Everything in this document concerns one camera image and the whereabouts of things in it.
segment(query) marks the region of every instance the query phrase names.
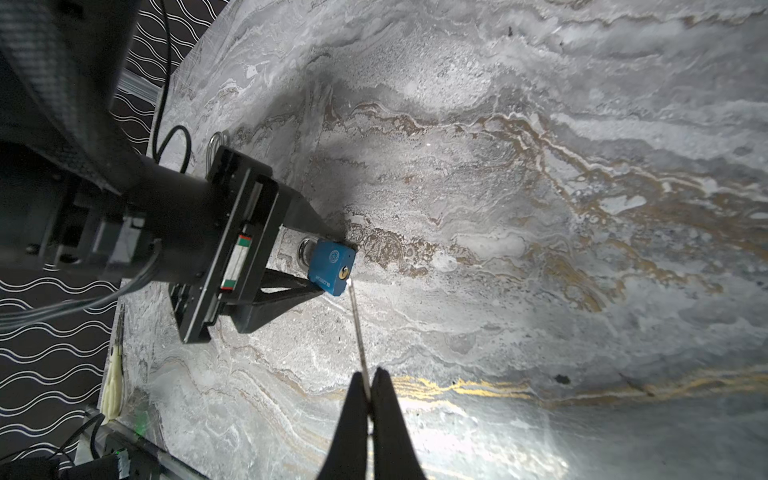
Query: metal ring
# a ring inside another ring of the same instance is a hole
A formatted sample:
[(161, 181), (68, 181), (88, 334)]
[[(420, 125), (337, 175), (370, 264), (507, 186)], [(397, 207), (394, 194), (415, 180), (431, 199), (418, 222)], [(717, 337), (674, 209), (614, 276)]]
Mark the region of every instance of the metal ring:
[(208, 147), (205, 150), (205, 174), (208, 175), (210, 166), (214, 164), (214, 155), (216, 150), (222, 145), (226, 147), (230, 144), (230, 136), (227, 131), (218, 131), (210, 136), (208, 141)]
[(304, 271), (308, 271), (310, 269), (310, 265), (304, 260), (306, 246), (310, 243), (315, 243), (317, 245), (317, 240), (312, 237), (305, 237), (303, 240), (301, 240), (301, 243), (299, 243), (299, 248), (296, 251), (296, 261)]

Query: carbon fiber tube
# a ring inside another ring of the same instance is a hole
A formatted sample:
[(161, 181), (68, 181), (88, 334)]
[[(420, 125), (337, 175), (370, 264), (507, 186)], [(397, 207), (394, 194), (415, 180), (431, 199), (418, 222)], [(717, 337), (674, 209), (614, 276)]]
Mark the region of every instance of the carbon fiber tube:
[(139, 183), (144, 164), (74, 59), (45, 2), (0, 0), (0, 51), (72, 148), (52, 160), (117, 194)]

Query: blue padlock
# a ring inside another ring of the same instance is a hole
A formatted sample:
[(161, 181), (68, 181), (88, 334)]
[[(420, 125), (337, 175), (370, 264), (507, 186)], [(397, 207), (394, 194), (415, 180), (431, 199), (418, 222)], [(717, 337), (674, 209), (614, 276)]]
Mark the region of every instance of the blue padlock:
[(346, 279), (352, 272), (355, 255), (355, 250), (341, 243), (318, 240), (307, 278), (331, 295), (339, 296), (346, 288)]

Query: black cable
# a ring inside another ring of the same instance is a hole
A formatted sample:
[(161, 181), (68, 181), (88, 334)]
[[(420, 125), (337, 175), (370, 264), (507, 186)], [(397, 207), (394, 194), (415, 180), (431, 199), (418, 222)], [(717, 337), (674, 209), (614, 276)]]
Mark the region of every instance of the black cable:
[(170, 25), (168, 22), (168, 12), (165, 9), (165, 0), (158, 0), (160, 2), (160, 10), (163, 14), (163, 27), (165, 28), (165, 42), (167, 46), (167, 51), (165, 55), (165, 84), (163, 85), (163, 94), (160, 98), (160, 107), (157, 109), (157, 120), (154, 122), (154, 132), (152, 134), (152, 158), (154, 159), (154, 163), (159, 164), (160, 163), (160, 157), (163, 156), (163, 151), (165, 150), (166, 145), (168, 145), (168, 141), (171, 137), (174, 136), (174, 133), (176, 131), (181, 130), (184, 133), (184, 136), (187, 140), (187, 149), (184, 153), (184, 161), (181, 164), (181, 169), (179, 170), (182, 174), (185, 174), (187, 172), (187, 166), (190, 163), (190, 157), (192, 156), (192, 137), (190, 136), (190, 132), (187, 130), (186, 127), (182, 125), (177, 125), (168, 132), (168, 134), (165, 136), (165, 139), (163, 140), (163, 143), (160, 145), (160, 149), (157, 149), (157, 137), (160, 135), (160, 122), (163, 120), (163, 113), (165, 113), (165, 102), (168, 99), (168, 85), (170, 84), (170, 67), (171, 67), (171, 55), (173, 54), (171, 50), (171, 39), (170, 39)]
[[(3, 460), (5, 460), (5, 459), (6, 459), (6, 458), (8, 458), (8, 457), (12, 457), (12, 456), (14, 456), (14, 455), (18, 455), (19, 453), (28, 452), (29, 450), (36, 450), (36, 449), (39, 449), (39, 448), (40, 448), (40, 447), (38, 447), (38, 446), (36, 446), (36, 445), (32, 445), (32, 446), (29, 446), (29, 447), (27, 447), (26, 449), (16, 450), (15, 452), (11, 452), (11, 453), (7, 454), (7, 455), (6, 455), (6, 456), (4, 456), (4, 457), (0, 457), (0, 462), (2, 462)], [(68, 454), (67, 452), (62, 452), (62, 453), (64, 453), (64, 455), (66, 455), (66, 456), (67, 456), (67, 459), (68, 459), (70, 462), (72, 462), (72, 458), (70, 458), (70, 456), (69, 456), (69, 454)]]
[(187, 150), (184, 152), (184, 162), (181, 164), (181, 169), (179, 170), (180, 173), (185, 174), (187, 172), (187, 166), (190, 164), (190, 157), (192, 155), (192, 137), (190, 136), (190, 131), (187, 130), (187, 128), (183, 125), (177, 125), (168, 132), (168, 135), (165, 136), (165, 140), (163, 140), (163, 143), (160, 145), (160, 150), (157, 151), (157, 154), (160, 155), (160, 157), (163, 156), (163, 150), (165, 150), (165, 147), (168, 145), (168, 141), (170, 141), (170, 138), (174, 136), (174, 134), (181, 130), (182, 133), (184, 133), (184, 136), (187, 138)]
[(98, 432), (99, 427), (101, 427), (101, 422), (94, 425), (94, 429), (91, 430), (91, 441), (88, 443), (88, 446), (91, 447), (91, 457), (94, 460), (101, 458), (101, 455), (99, 455), (98, 451), (96, 450), (96, 432)]
[(103, 420), (104, 420), (104, 414), (103, 413), (99, 413), (98, 415), (94, 415), (91, 418), (89, 418), (88, 421), (86, 423), (80, 425), (78, 427), (78, 429), (75, 430), (74, 433), (72, 435), (70, 435), (69, 438), (63, 444), (61, 444), (61, 446), (58, 449), (56, 449), (55, 452), (51, 453), (51, 456), (48, 457), (48, 460), (50, 460), (51, 458), (54, 458), (59, 452), (65, 453), (64, 449), (67, 448), (67, 445), (70, 445), (72, 442), (77, 440), (78, 437), (82, 434), (82, 432), (85, 432), (85, 430), (87, 430), (88, 427), (91, 426), (91, 424), (93, 424), (94, 422), (98, 421), (98, 425), (101, 425), (101, 422)]
[(168, 24), (168, 12), (165, 9), (165, 0), (160, 0), (160, 10), (163, 14), (163, 27), (165, 28), (165, 43), (167, 52), (165, 55), (165, 84), (163, 85), (163, 94), (160, 97), (160, 107), (157, 109), (157, 121), (154, 122), (154, 133), (152, 134), (152, 158), (154, 163), (160, 163), (160, 155), (157, 152), (157, 137), (160, 135), (160, 122), (163, 120), (165, 112), (165, 101), (168, 99), (168, 83), (170, 83), (170, 56), (173, 52), (170, 49), (170, 26)]

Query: white wavy line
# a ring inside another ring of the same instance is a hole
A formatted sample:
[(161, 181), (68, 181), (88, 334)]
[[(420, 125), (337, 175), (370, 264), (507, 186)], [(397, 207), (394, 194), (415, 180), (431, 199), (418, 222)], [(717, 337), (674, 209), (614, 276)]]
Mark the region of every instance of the white wavy line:
[[(141, 24), (136, 24), (136, 27), (138, 28), (139, 32), (140, 32), (142, 35), (144, 35), (145, 37), (149, 38), (149, 39), (150, 39), (150, 40), (152, 40), (152, 41), (155, 41), (155, 42), (159, 43), (160, 45), (163, 45), (163, 46), (166, 48), (166, 50), (167, 50), (167, 48), (168, 48), (168, 46), (167, 46), (167, 45), (168, 45), (168, 43), (166, 43), (166, 41), (165, 41), (165, 38), (159, 38), (159, 37), (155, 37), (154, 35), (152, 35), (152, 34), (151, 34), (151, 33), (149, 33), (148, 31), (144, 30), (144, 27), (142, 27), (142, 26), (141, 26)], [(181, 54), (181, 50), (179, 50), (175, 44), (171, 44), (171, 45), (170, 45), (170, 49), (171, 49), (172, 51), (176, 52), (176, 56), (177, 56), (178, 58), (184, 58), (184, 56)]]
[(138, 68), (139, 70), (141, 70), (141, 73), (144, 75), (144, 77), (147, 77), (147, 78), (149, 78), (149, 79), (151, 79), (151, 80), (156, 80), (156, 81), (165, 82), (165, 78), (155, 77), (155, 76), (154, 76), (154, 75), (152, 75), (151, 73), (147, 73), (147, 71), (146, 71), (146, 70), (144, 70), (144, 67), (142, 67), (141, 65), (139, 65), (139, 63), (138, 63), (137, 61), (135, 61), (133, 58), (131, 58), (131, 57), (126, 57), (126, 58), (125, 58), (125, 61), (129, 61), (130, 63), (132, 63), (132, 64), (136, 65), (136, 68)]
[(20, 407), (16, 407), (15, 409), (6, 409), (3, 407), (0, 407), (0, 417), (13, 417), (17, 415), (21, 415), (22, 413), (27, 412), (29, 409), (34, 407), (35, 405), (39, 404), (40, 402), (44, 402), (48, 399), (57, 399), (61, 400), (63, 403), (67, 403), (69, 405), (74, 405), (75, 403), (80, 403), (84, 400), (86, 400), (89, 396), (93, 395), (94, 393), (98, 392), (98, 390), (101, 388), (101, 385), (94, 385), (92, 389), (87, 391), (86, 393), (76, 396), (76, 397), (70, 397), (64, 392), (60, 392), (58, 390), (51, 390), (50, 392), (43, 392), (40, 395), (34, 397), (32, 400), (27, 402), (25, 405), (22, 405)]
[[(160, 10), (160, 6), (157, 3), (155, 3), (154, 0), (149, 0), (149, 2), (152, 4), (154, 9), (157, 10), (157, 13), (159, 13), (160, 15), (163, 14), (163, 12)], [(192, 24), (190, 22), (187, 22), (187, 20), (185, 18), (180, 17), (178, 15), (174, 15), (172, 13), (168, 13), (167, 15), (168, 15), (168, 21), (169, 21), (168, 24), (169, 25), (170, 25), (170, 20), (175, 20), (175, 21), (181, 23), (182, 25), (187, 27), (187, 30), (190, 31), (190, 33), (192, 34), (192, 38), (194, 38), (194, 40), (195, 40), (195, 43), (198, 43), (200, 41), (200, 37), (197, 35), (197, 32), (194, 30), (194, 27), (192, 26)]]
[(129, 51), (129, 52), (128, 52), (128, 54), (129, 54), (131, 57), (133, 57), (133, 58), (136, 58), (136, 59), (137, 59), (137, 60), (139, 60), (139, 61), (145, 61), (145, 62), (147, 62), (147, 63), (150, 63), (150, 64), (152, 64), (152, 65), (154, 65), (154, 66), (158, 67), (158, 68), (160, 69), (160, 71), (162, 71), (162, 72), (163, 72), (163, 75), (165, 75), (165, 65), (164, 65), (164, 64), (161, 64), (159, 61), (155, 60), (154, 58), (144, 57), (144, 56), (142, 56), (142, 55), (139, 55), (139, 54), (138, 54), (138, 53), (136, 53), (135, 51)]
[(208, 0), (203, 0), (203, 3), (208, 7), (208, 13), (210, 13), (210, 17), (213, 20), (216, 20), (216, 11), (214, 10), (214, 6), (211, 5)]
[[(72, 450), (76, 449), (77, 447), (78, 447), (78, 443), (75, 442), (72, 445), (70, 445), (68, 447), (65, 447), (64, 451), (67, 452), (67, 453), (71, 453)], [(19, 460), (20, 458), (28, 457), (31, 454), (35, 453), (35, 452), (40, 452), (41, 450), (49, 452), (49, 453), (53, 453), (53, 452), (56, 452), (58, 450), (58, 447), (56, 445), (50, 443), (50, 442), (35, 443), (34, 445), (31, 445), (29, 448), (30, 448), (30, 450), (26, 450), (26, 451), (24, 451), (22, 453), (19, 453), (18, 455), (16, 455), (13, 458), (13, 460)], [(61, 461), (63, 463), (69, 463), (69, 458), (67, 458), (66, 455), (65, 455), (61, 459)]]
[[(146, 10), (140, 10), (139, 15), (141, 15), (142, 17), (152, 18), (162, 27), (163, 30), (165, 29), (165, 24), (163, 23), (162, 19), (158, 18), (154, 13), (147, 12)], [(176, 45), (184, 45), (185, 47), (189, 47), (189, 48), (194, 47), (194, 43), (190, 43), (188, 41), (179, 39), (176, 35), (173, 34), (173, 32), (171, 32), (170, 38), (174, 41), (174, 44)]]
[(50, 323), (33, 323), (32, 325), (17, 328), (12, 332), (0, 333), (0, 341), (10, 340), (16, 336), (21, 335), (22, 333), (28, 332), (29, 330), (45, 330), (51, 336), (55, 336), (59, 339), (65, 339), (69, 336), (77, 335), (80, 333), (80, 331), (91, 327), (96, 327), (106, 333), (112, 333), (112, 328), (109, 325), (98, 320), (88, 320), (87, 322), (83, 322), (71, 330), (59, 330), (52, 326)]
[(10, 292), (10, 293), (26, 292), (27, 290), (30, 290), (40, 285), (56, 285), (61, 290), (63, 290), (66, 293), (69, 293), (70, 295), (80, 295), (82, 293), (89, 291), (92, 288), (98, 288), (100, 286), (107, 288), (113, 292), (118, 291), (118, 288), (116, 286), (112, 285), (109, 282), (104, 282), (103, 280), (96, 280), (95, 282), (90, 282), (88, 285), (85, 285), (85, 286), (69, 286), (63, 281), (61, 281), (60, 279), (55, 278), (53, 276), (42, 276), (38, 279), (32, 280), (31, 282), (24, 283), (22, 285), (13, 285), (12, 283), (6, 283), (0, 280), (0, 290), (3, 290), (5, 292)]
[(117, 305), (118, 305), (118, 301), (117, 300), (112, 300), (111, 303), (108, 303), (108, 304), (106, 304), (104, 306), (95, 306), (93, 308), (87, 308), (87, 309), (85, 309), (83, 311), (86, 312), (88, 315), (102, 315), (102, 314), (108, 312), (109, 310), (112, 310)]
[(100, 346), (97, 346), (93, 350), (80, 350), (78, 347), (72, 345), (71, 343), (57, 343), (56, 345), (49, 346), (47, 349), (43, 350), (40, 353), (36, 353), (30, 356), (19, 355), (15, 353), (13, 350), (0, 348), (0, 356), (4, 356), (5, 358), (11, 360), (13, 363), (16, 363), (18, 365), (24, 365), (27, 363), (37, 362), (38, 360), (45, 358), (51, 353), (59, 352), (61, 350), (70, 352), (72, 355), (80, 357), (82, 359), (87, 359), (89, 356), (96, 355), (97, 353), (107, 348), (108, 346), (109, 346), (109, 340), (102, 343)]
[[(86, 312), (88, 315), (103, 315), (104, 313), (108, 312), (109, 310), (112, 310), (118, 305), (117, 300), (112, 300), (110, 303), (104, 306), (96, 306), (94, 308), (87, 308), (85, 310), (82, 310), (83, 312)], [(21, 310), (32, 310), (34, 307), (30, 305), (29, 303), (26, 303), (24, 300), (19, 298), (4, 298), (0, 299), (0, 306), (17, 306)], [(11, 339), (15, 335), (7, 337), (8, 335), (11, 335), (13, 333), (18, 332), (20, 329), (16, 329), (13, 332), (10, 333), (0, 333), (0, 339)]]
[(0, 435), (5, 435), (7, 433), (21, 433), (23, 436), (33, 439), (35, 437), (42, 437), (43, 435), (47, 435), (53, 432), (64, 422), (68, 422), (72, 419), (83, 418), (85, 418), (85, 412), (83, 410), (71, 410), (70, 412), (60, 416), (58, 420), (55, 420), (50, 425), (42, 427), (41, 429), (33, 429), (32, 427), (28, 427), (23, 423), (11, 423), (4, 425), (0, 427)]
[(23, 379), (35, 380), (40, 385), (47, 385), (47, 386), (58, 385), (59, 383), (64, 382), (69, 377), (73, 376), (75, 373), (79, 373), (79, 372), (91, 372), (96, 376), (101, 376), (104, 373), (104, 369), (100, 369), (92, 363), (81, 363), (80, 365), (74, 366), (71, 369), (69, 369), (69, 372), (66, 372), (56, 377), (43, 376), (41, 373), (36, 372), (34, 370), (23, 370), (21, 372), (15, 372), (13, 375), (9, 376), (8, 378), (0, 382), (0, 389), (10, 385), (13, 382), (16, 382), (18, 380), (23, 380)]
[(128, 137), (129, 141), (131, 141), (131, 142), (133, 142), (135, 144), (139, 144), (139, 145), (143, 146), (143, 145), (149, 143), (149, 137), (135, 138), (135, 137), (130, 136), (129, 134), (126, 134), (125, 131), (123, 131), (123, 133), (125, 134), (126, 137)]
[(203, 25), (206, 29), (210, 27), (210, 22), (208, 20), (203, 20), (202, 18), (198, 18), (194, 15), (192, 15), (189, 10), (187, 10), (187, 6), (184, 5), (184, 1), (178, 2), (179, 6), (181, 7), (181, 10), (184, 12), (184, 14), (189, 18), (192, 22), (197, 23), (198, 25)]
[(22, 310), (30, 310), (32, 305), (20, 298), (0, 298), (0, 306), (17, 306)]
[[(144, 40), (144, 38), (142, 38), (142, 37), (140, 37), (140, 36), (138, 36), (138, 35), (134, 35), (134, 40), (138, 40), (140, 43), (143, 43), (143, 44), (144, 44), (144, 46), (146, 46), (147, 48), (149, 48), (149, 50), (152, 52), (152, 54), (155, 56), (155, 58), (156, 58), (157, 60), (159, 60), (159, 61), (162, 61), (163, 63), (165, 63), (165, 57), (164, 57), (163, 55), (160, 55), (159, 53), (157, 53), (157, 51), (156, 51), (156, 50), (154, 49), (154, 47), (153, 47), (153, 46), (150, 44), (150, 42), (148, 42), (148, 41)], [(170, 64), (171, 64), (171, 65), (176, 65), (176, 66), (178, 67), (179, 65), (181, 65), (181, 62), (180, 62), (180, 61), (176, 61), (176, 60), (173, 60), (173, 59), (171, 59), (171, 60), (170, 60)]]
[(128, 106), (130, 109), (131, 109), (131, 110), (133, 110), (133, 111), (134, 111), (134, 113), (136, 113), (136, 114), (139, 114), (139, 115), (148, 115), (148, 116), (150, 116), (150, 117), (153, 117), (153, 116), (154, 116), (154, 112), (153, 112), (153, 111), (143, 111), (143, 110), (139, 110), (138, 108), (136, 108), (136, 107), (134, 106), (134, 104), (132, 104), (132, 103), (131, 103), (131, 101), (130, 101), (130, 100), (128, 100), (128, 98), (127, 98), (127, 97), (125, 97), (125, 96), (123, 96), (122, 94), (118, 94), (118, 93), (116, 93), (116, 94), (114, 94), (114, 97), (115, 97), (115, 98), (117, 98), (118, 100), (122, 100), (122, 101), (123, 101), (123, 102), (124, 102), (124, 103), (125, 103), (125, 104), (126, 104), (126, 105), (127, 105), (127, 106)]
[(115, 120), (120, 122), (129, 122), (129, 121), (135, 122), (141, 125), (147, 132), (149, 132), (149, 127), (140, 118), (131, 117), (131, 116), (121, 117), (120, 115), (115, 115), (115, 114), (112, 114), (112, 117), (114, 117)]

